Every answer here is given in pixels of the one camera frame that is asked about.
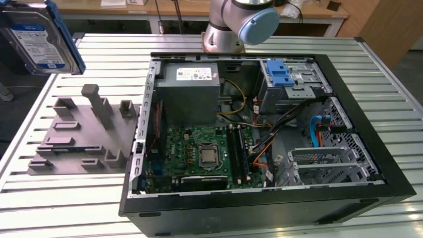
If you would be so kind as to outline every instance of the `table leg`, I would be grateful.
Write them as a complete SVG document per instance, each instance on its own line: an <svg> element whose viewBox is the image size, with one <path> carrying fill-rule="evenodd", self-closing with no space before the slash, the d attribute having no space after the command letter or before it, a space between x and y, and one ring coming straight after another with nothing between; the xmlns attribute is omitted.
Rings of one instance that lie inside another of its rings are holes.
<svg viewBox="0 0 423 238"><path fill-rule="evenodd" d="M343 25L344 19L334 19L328 29L324 32L324 37L336 37L339 29Z"/></svg>
<svg viewBox="0 0 423 238"><path fill-rule="evenodd" d="M7 102L14 100L14 94L2 83L0 83L0 99L3 99Z"/></svg>
<svg viewBox="0 0 423 238"><path fill-rule="evenodd" d="M159 29L159 16L148 16L148 22L150 22L150 29L152 34L160 34Z"/></svg>

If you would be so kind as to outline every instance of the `slotted aluminum table surface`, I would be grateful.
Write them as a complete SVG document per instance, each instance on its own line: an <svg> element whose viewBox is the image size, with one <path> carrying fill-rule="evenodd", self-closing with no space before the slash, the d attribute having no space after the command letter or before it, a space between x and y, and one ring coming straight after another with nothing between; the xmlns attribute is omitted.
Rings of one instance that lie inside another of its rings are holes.
<svg viewBox="0 0 423 238"><path fill-rule="evenodd" d="M118 216L123 174L30 176L27 165L56 115L59 96L100 86L111 104L142 103L151 52L200 52L199 35L86 34L78 41L84 75L52 75L0 162L2 238L143 237ZM423 113L366 43L352 38L272 37L248 53L327 54L402 167L418 195L379 207L343 224L247 230L202 237L423 237Z"/></svg>

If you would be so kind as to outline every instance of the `floor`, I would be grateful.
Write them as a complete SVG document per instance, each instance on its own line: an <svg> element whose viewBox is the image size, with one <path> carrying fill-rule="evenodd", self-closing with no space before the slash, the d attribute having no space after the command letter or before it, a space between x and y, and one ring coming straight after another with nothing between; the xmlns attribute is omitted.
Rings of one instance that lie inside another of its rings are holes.
<svg viewBox="0 0 423 238"><path fill-rule="evenodd" d="M142 21L68 21L70 31L86 33L150 33L150 25ZM178 34L178 23L164 24L166 32ZM198 34L206 29L202 23L186 23L186 33ZM47 76L28 75L22 60L8 46L8 42L0 35L0 82L15 95L12 102L0 100L0 158L7 150L19 127L31 110L42 88L48 79ZM398 66L392 69L396 77L423 104L423 51L410 51Z"/></svg>

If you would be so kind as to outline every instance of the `hard drive label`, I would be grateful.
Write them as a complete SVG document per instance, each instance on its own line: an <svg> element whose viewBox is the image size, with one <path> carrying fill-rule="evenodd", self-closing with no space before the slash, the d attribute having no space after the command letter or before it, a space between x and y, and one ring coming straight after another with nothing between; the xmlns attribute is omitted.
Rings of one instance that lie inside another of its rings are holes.
<svg viewBox="0 0 423 238"><path fill-rule="evenodd" d="M56 47L47 41L48 33L44 26L14 24L11 31L15 34L34 62L42 68L66 67L66 62Z"/></svg>

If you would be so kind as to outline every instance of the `yellow cable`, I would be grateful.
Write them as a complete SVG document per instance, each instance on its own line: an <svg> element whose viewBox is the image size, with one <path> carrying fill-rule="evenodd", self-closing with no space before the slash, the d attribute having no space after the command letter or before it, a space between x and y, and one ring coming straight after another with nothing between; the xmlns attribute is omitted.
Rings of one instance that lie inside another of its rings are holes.
<svg viewBox="0 0 423 238"><path fill-rule="evenodd" d="M263 126L263 123L262 124L254 123L254 125L262 125ZM267 123L266 126L272 127L272 124Z"/></svg>
<svg viewBox="0 0 423 238"><path fill-rule="evenodd" d="M243 92L243 90L238 87L238 85L236 85L231 80L228 80L228 79L226 79L224 81L230 82L230 83L234 85L234 87L238 89L238 91L239 91L240 94L243 95L243 101L244 101L242 107L240 107L238 110L231 111L231 112L219 112L219 113L218 113L218 114L220 114L220 115L230 115L230 114L235 114L235 113L240 112L240 111L244 109L246 104L247 104L247 99L246 99L244 92Z"/></svg>

